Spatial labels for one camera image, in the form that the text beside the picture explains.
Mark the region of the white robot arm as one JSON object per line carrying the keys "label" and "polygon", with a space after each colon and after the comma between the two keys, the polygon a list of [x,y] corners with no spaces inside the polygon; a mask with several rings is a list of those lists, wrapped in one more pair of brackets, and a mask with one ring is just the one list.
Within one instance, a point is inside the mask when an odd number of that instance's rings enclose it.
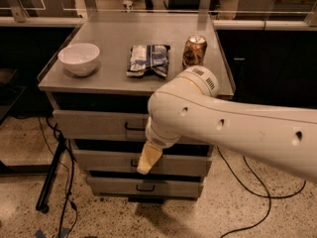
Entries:
{"label": "white robot arm", "polygon": [[219,83],[192,66],[156,90],[137,171],[147,174],[182,137],[224,147],[317,182],[317,110],[246,104],[217,97]]}

